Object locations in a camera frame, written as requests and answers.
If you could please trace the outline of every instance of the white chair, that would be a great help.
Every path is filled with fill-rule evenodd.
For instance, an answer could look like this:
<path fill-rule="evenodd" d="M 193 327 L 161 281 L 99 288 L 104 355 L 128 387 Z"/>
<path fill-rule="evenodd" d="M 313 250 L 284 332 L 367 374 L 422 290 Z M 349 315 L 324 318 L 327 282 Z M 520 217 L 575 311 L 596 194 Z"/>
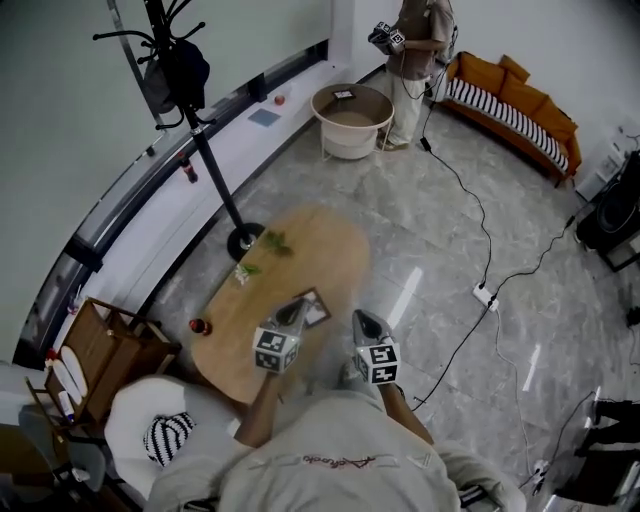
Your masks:
<path fill-rule="evenodd" d="M 162 467 L 149 459 L 142 441 L 144 434 L 156 416 L 185 411 L 196 428 L 205 422 L 219 425 L 219 432 L 212 435 L 233 435 L 233 427 L 238 424 L 235 412 L 211 392 L 167 376 L 142 378 L 118 391 L 113 400 L 105 439 L 118 475 L 145 499 Z"/>

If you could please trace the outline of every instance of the sleeve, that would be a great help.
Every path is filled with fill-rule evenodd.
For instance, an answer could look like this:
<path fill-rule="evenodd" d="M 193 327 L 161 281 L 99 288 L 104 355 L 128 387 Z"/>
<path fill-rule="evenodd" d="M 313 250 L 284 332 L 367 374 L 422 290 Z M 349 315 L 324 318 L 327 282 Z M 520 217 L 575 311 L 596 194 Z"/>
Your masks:
<path fill-rule="evenodd" d="M 434 449 L 447 468 L 447 475 L 458 490 L 479 485 L 506 512 L 525 512 L 527 502 L 518 487 L 491 463 L 453 442 Z"/>
<path fill-rule="evenodd" d="M 180 511 L 190 501 L 217 496 L 223 477 L 253 451 L 217 428 L 217 423 L 201 423 L 191 431 L 153 483 L 145 512 Z"/>
<path fill-rule="evenodd" d="M 449 9 L 434 3 L 428 13 L 431 24 L 431 39 L 448 43 L 453 33 L 453 16 Z"/>

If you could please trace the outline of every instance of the small plant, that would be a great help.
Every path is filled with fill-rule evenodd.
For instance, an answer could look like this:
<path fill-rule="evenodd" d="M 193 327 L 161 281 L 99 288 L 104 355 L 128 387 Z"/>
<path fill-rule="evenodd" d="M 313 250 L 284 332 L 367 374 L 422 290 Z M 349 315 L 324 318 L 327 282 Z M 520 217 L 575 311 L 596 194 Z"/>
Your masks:
<path fill-rule="evenodd" d="M 261 274 L 262 270 L 257 265 L 251 265 L 249 263 L 243 263 L 236 265 L 236 268 L 233 272 L 235 278 L 238 282 L 244 286 L 247 284 L 247 281 L 251 276 L 255 276 L 257 274 Z"/>
<path fill-rule="evenodd" d="M 264 236 L 264 243 L 276 256 L 293 256 L 293 249 L 285 243 L 284 232 L 276 233 L 275 231 L 267 231 L 267 234 Z"/>

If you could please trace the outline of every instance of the black equipment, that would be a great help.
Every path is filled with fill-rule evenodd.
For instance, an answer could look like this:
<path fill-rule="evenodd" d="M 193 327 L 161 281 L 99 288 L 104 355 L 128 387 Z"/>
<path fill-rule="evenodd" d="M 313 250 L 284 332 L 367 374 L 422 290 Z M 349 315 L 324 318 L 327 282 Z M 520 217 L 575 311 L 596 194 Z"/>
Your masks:
<path fill-rule="evenodd" d="M 578 224 L 578 239 L 605 257 L 604 255 L 640 232 L 639 202 L 640 152 L 635 151 L 618 177 L 602 192 L 596 209 Z"/>
<path fill-rule="evenodd" d="M 123 30 L 95 34 L 93 40 L 123 35 L 134 35 L 144 39 L 142 46 L 149 48 L 150 53 L 148 57 L 139 58 L 138 64 L 151 61 L 150 66 L 153 66 L 149 74 L 145 73 L 147 88 L 150 87 L 153 90 L 151 93 L 146 91 L 145 96 L 148 98 L 149 94 L 153 96 L 154 101 L 150 104 L 155 103 L 158 110 L 162 109 L 162 111 L 168 112 L 175 105 L 180 111 L 180 120 L 177 123 L 157 125 L 156 129 L 175 128 L 182 124 L 185 118 L 187 119 L 196 148 L 200 152 L 202 161 L 235 225 L 235 229 L 227 240 L 227 251 L 234 260 L 240 261 L 264 231 L 264 227 L 255 223 L 245 224 L 242 221 L 202 127 L 203 124 L 215 124 L 216 121 L 215 119 L 202 120 L 196 114 L 196 111 L 204 107 L 204 85 L 209 76 L 209 64 L 204 60 L 198 48 L 186 40 L 202 29 L 205 23 L 198 23 L 195 28 L 182 37 L 175 37 L 171 33 L 171 22 L 190 2 L 191 0 L 183 0 L 176 6 L 177 0 L 173 0 L 165 12 L 162 0 L 144 0 L 153 37 L 136 30 Z"/>
<path fill-rule="evenodd" d="M 385 55 L 400 55 L 404 52 L 404 34 L 397 29 L 392 30 L 391 25 L 384 21 L 376 25 L 368 40 Z"/>

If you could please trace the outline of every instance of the white cloth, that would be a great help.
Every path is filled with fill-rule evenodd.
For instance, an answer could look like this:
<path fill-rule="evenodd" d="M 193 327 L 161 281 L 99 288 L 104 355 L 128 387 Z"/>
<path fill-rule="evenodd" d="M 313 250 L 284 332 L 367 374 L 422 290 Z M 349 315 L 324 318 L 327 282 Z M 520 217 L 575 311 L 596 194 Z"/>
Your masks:
<path fill-rule="evenodd" d="M 404 80 L 387 73 L 386 95 L 396 109 L 389 142 L 395 146 L 409 144 L 418 125 L 426 84 L 424 80 Z"/>

